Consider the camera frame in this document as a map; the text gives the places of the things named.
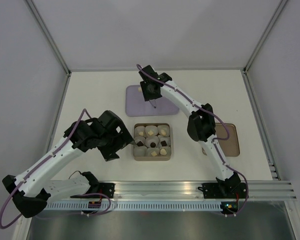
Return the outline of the white metal tongs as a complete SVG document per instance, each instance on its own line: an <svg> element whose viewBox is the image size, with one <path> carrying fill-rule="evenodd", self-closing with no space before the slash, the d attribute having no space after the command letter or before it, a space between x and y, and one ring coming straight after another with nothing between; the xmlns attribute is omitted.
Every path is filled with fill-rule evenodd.
<svg viewBox="0 0 300 240"><path fill-rule="evenodd" d="M152 106L154 109L156 109L156 108L157 108L157 102L156 102L156 100L155 100L155 99L153 99L153 100L149 100L149 103L151 104L151 106Z"/></svg>

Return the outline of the dark square chocolate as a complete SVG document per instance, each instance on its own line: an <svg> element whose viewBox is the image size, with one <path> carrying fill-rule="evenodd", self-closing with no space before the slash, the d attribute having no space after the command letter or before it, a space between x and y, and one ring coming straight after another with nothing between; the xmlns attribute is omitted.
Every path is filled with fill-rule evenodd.
<svg viewBox="0 0 300 240"><path fill-rule="evenodd" d="M141 141L139 141L138 143L137 143L137 146L138 147L142 147L144 144L141 142Z"/></svg>
<svg viewBox="0 0 300 240"><path fill-rule="evenodd" d="M160 144L161 144L162 147L166 147L167 146L167 142L165 140L161 141Z"/></svg>

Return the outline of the dark round swirl chocolate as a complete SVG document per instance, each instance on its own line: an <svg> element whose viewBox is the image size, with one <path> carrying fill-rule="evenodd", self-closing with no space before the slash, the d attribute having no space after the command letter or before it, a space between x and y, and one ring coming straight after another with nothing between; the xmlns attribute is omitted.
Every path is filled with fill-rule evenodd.
<svg viewBox="0 0 300 240"><path fill-rule="evenodd" d="M155 143L155 142L152 142L152 143L150 144L150 147L151 147L151 148L155 148L155 147L156 147L156 143Z"/></svg>

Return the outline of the beige chocolate box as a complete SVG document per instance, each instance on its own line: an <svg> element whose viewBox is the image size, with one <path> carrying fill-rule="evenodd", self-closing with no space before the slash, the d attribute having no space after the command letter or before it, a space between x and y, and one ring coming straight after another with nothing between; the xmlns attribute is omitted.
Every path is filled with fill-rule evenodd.
<svg viewBox="0 0 300 240"><path fill-rule="evenodd" d="M173 131L168 123L137 123L133 127L136 161L169 161L173 155Z"/></svg>

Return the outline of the beige box lid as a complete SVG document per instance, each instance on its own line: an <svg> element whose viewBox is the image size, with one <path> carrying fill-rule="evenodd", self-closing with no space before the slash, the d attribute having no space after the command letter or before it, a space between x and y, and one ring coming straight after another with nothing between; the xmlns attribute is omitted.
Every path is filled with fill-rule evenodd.
<svg viewBox="0 0 300 240"><path fill-rule="evenodd" d="M238 157L240 155L240 145L237 133L237 128L232 123L226 123L226 128L229 132L227 140L218 140L218 143L226 157ZM218 138L226 138L227 131L221 123L215 124L216 136Z"/></svg>

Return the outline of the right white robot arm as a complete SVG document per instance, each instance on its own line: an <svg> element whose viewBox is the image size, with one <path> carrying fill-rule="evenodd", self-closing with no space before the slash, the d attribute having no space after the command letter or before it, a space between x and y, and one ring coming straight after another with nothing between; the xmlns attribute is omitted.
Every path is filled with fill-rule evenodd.
<svg viewBox="0 0 300 240"><path fill-rule="evenodd" d="M219 141L230 138L225 123L213 113L213 107L201 104L185 93L169 76L163 72L158 74L150 65L136 65L142 78L140 86L144 100L157 100L165 97L177 106L187 117L187 133L197 142L210 160L217 183L216 192L221 198L245 198L249 196L246 177L232 168L222 151Z"/></svg>

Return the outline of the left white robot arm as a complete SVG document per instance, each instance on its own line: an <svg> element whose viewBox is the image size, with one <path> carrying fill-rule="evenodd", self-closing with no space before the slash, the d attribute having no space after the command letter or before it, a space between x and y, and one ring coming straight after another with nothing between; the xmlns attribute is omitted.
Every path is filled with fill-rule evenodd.
<svg viewBox="0 0 300 240"><path fill-rule="evenodd" d="M106 110L99 117L89 116L86 120L80 116L33 166L17 176L3 178L9 196L2 210L13 201L21 216L32 218L48 204L66 198L106 197L100 191L100 182L90 171L66 180L53 180L53 177L89 150L99 150L108 162L119 159L117 152L133 144L133 136L112 111Z"/></svg>

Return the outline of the white paper cup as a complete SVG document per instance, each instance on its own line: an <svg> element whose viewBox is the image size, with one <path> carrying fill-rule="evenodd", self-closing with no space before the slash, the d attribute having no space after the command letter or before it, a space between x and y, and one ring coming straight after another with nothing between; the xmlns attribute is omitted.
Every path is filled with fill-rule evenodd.
<svg viewBox="0 0 300 240"><path fill-rule="evenodd" d="M137 143L138 143L138 142L142 142L142 143L143 143L143 146L142 146L142 147L145 147L145 146L146 146L146 138L143 137L143 136L136 136L136 137L134 138L134 141L135 141L135 143L136 143L136 146L137 146Z"/></svg>
<svg viewBox="0 0 300 240"><path fill-rule="evenodd" d="M166 152L167 152L167 155L161 155L161 156L164 156L164 157L169 157L169 156L171 156L171 154L172 154L172 150L171 150L171 147L170 146L162 146L161 148L160 148L160 150L161 149L165 149L166 150Z"/></svg>
<svg viewBox="0 0 300 240"><path fill-rule="evenodd" d="M148 148L153 148L150 146L151 143L155 143L156 144L156 147L158 147L158 144L159 144L159 138L158 136L151 136L151 137L147 137L145 139L145 145L148 147Z"/></svg>
<svg viewBox="0 0 300 240"><path fill-rule="evenodd" d="M144 133L143 137L146 137L145 126L140 125L134 128L135 137L139 136L139 132L143 132Z"/></svg>
<svg viewBox="0 0 300 240"><path fill-rule="evenodd" d="M154 135L152 136L149 136L148 135L148 132L152 130L154 132ZM156 125L147 125L145 127L145 134L146 134L146 137L154 137L154 136L157 136L159 133L158 133L158 127Z"/></svg>
<svg viewBox="0 0 300 240"><path fill-rule="evenodd" d="M158 129L158 134L161 135L161 136L164 136L164 137L169 137L170 136L170 127L166 124L163 124L163 125L158 125L157 126L157 129ZM166 135L162 135L161 134L161 129L164 129L166 131Z"/></svg>
<svg viewBox="0 0 300 240"><path fill-rule="evenodd" d="M146 146L137 146L133 149L133 156L136 158L145 157L147 149L148 148Z"/></svg>
<svg viewBox="0 0 300 240"><path fill-rule="evenodd" d="M166 141L167 143L167 147L170 147L171 146L171 138L169 136L162 136L162 135L159 135L158 136L158 139L159 139L159 143L158 143L158 147L161 148L161 141Z"/></svg>
<svg viewBox="0 0 300 240"><path fill-rule="evenodd" d="M156 152L156 153L157 153L157 156L152 156L152 155L151 155L151 152ZM156 157L159 157L159 156L160 156L160 149L157 148L157 147L148 148L148 149L146 150L145 156L146 156L146 157L149 157L149 158L156 158Z"/></svg>

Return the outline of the purple plastic tray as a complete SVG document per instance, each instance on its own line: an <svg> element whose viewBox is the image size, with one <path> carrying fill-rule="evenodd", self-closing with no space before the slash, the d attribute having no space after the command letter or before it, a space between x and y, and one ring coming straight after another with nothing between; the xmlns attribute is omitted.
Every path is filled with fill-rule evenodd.
<svg viewBox="0 0 300 240"><path fill-rule="evenodd" d="M165 97L156 99L154 109L149 101L145 101L143 93L138 91L139 85L130 85L125 90L125 113L129 117L171 116L179 112L179 108Z"/></svg>

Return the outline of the left aluminium frame post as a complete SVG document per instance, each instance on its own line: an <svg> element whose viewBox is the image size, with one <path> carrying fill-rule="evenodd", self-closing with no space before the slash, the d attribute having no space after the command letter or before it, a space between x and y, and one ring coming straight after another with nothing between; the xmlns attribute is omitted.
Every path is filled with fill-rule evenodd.
<svg viewBox="0 0 300 240"><path fill-rule="evenodd" d="M49 47L51 48L57 62L62 67L63 71L67 76L71 74L71 70L69 69L65 59L63 58L53 36L51 35L43 17L41 16L35 2L33 0L25 0L24 3L29 9L29 12L33 16L35 22L37 23L39 29L41 30L45 40L47 41Z"/></svg>

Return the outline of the aluminium frame post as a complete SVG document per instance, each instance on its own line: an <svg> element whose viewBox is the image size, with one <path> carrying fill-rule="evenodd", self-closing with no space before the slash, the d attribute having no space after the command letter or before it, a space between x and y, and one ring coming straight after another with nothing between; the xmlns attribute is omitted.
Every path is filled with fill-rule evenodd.
<svg viewBox="0 0 300 240"><path fill-rule="evenodd" d="M47 41L49 47L51 48L57 62L62 67L63 71L67 76L71 74L71 70L69 69L65 59L63 58L53 36L51 35L43 17L41 16L35 2L33 0L25 0L24 3L29 9L29 12L33 16L35 22L37 23L39 29L41 30L45 40Z"/></svg>
<svg viewBox="0 0 300 240"><path fill-rule="evenodd" d="M247 74L249 69L252 67L254 61L256 60L259 52L261 51L263 45L265 44L267 38L275 27L277 21L279 20L282 12L286 8L286 5L289 3L289 0L280 0L277 7L275 8L273 14L271 15L270 20L268 21L264 31L262 32L255 48L253 49L247 63L243 67L242 71L244 74Z"/></svg>

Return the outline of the right aluminium frame post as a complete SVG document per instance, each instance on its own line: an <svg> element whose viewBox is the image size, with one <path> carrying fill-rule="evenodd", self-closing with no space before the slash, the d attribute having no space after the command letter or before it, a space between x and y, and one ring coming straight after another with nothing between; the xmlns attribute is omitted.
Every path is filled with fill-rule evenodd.
<svg viewBox="0 0 300 240"><path fill-rule="evenodd" d="M289 0L280 0L277 7L275 8L273 14L271 15L270 20L268 21L264 31L262 32L255 48L253 49L247 63L243 67L242 71L244 74L247 74L249 69L252 67L254 61L256 60L259 52L261 51L263 45L265 44L267 38L275 27L277 21L279 20L282 12L286 8L286 5L289 3Z"/></svg>

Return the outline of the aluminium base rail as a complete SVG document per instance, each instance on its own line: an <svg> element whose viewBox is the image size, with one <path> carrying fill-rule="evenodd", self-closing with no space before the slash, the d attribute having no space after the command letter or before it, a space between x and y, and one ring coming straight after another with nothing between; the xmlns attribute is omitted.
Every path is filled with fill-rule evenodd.
<svg viewBox="0 0 300 240"><path fill-rule="evenodd" d="M203 188L214 181L112 181L113 198L118 201L231 201L210 189ZM250 201L295 201L297 199L289 181L249 181L246 191Z"/></svg>

